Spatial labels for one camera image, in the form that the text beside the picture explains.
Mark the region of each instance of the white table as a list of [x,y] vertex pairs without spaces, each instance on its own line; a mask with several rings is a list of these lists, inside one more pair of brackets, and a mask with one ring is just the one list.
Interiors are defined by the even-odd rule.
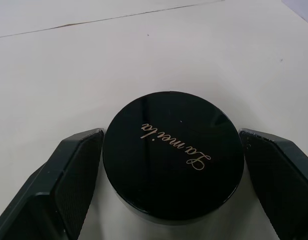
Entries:
[[[114,17],[157,9],[132,0],[125,11],[127,3],[112,2]],[[191,3],[202,1],[182,1]],[[93,4],[58,9],[57,21],[31,15],[35,27],[1,21],[0,36],[72,23],[74,13],[93,21]],[[36,6],[17,7],[32,13]],[[106,128],[130,101],[168,90],[200,96],[238,129],[290,139],[308,155],[308,23],[280,0],[226,0],[0,37],[0,214],[60,140]],[[142,221],[99,177],[82,240],[277,239],[247,172],[220,209],[228,220],[187,227]]]

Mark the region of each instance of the black jar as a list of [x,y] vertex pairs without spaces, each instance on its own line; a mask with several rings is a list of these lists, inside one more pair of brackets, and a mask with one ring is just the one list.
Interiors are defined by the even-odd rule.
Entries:
[[244,168],[228,117],[200,97],[174,91],[125,106],[107,130],[103,160],[110,183],[132,211],[172,225],[219,208]]

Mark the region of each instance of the black round lid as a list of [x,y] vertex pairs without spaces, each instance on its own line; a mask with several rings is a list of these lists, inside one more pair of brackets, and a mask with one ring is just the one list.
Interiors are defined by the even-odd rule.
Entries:
[[105,135],[104,166],[117,193],[143,213],[189,220],[220,207],[244,168],[238,133],[208,101],[157,92],[134,100]]

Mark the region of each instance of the lameila logo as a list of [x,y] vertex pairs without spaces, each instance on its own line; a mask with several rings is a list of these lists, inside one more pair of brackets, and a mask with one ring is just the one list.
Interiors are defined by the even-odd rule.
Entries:
[[199,154],[198,158],[192,158],[186,161],[187,164],[192,165],[192,167],[196,170],[203,170],[205,167],[205,164],[203,160],[211,160],[211,157],[208,155],[205,155],[201,151],[197,151],[197,149],[193,148],[192,146],[186,146],[186,143],[182,143],[182,141],[178,141],[176,138],[171,137],[171,135],[166,134],[164,131],[158,132],[157,128],[153,128],[153,126],[149,125],[148,123],[143,124],[141,127],[142,130],[149,132],[143,136],[141,136],[141,139],[144,139],[152,134],[157,134],[157,138],[161,139],[164,142],[169,142],[170,145],[172,145],[174,148],[185,148],[188,155],[195,155]]

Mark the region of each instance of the white surface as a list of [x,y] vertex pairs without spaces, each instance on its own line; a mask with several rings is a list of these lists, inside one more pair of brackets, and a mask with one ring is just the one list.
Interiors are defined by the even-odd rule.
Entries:
[[[60,140],[106,128],[130,101],[168,90],[200,96],[237,128],[290,139],[308,155],[308,24],[280,0],[226,0],[0,38],[0,214]],[[103,239],[140,239],[141,228],[125,231],[137,221],[99,191],[94,202],[113,212],[95,211],[100,226],[89,227]],[[237,193],[249,203],[233,239],[277,239],[251,190]],[[264,224],[263,238],[252,222]]]
[[294,12],[308,22],[308,0],[282,0]]
[[0,37],[221,0],[0,0]]

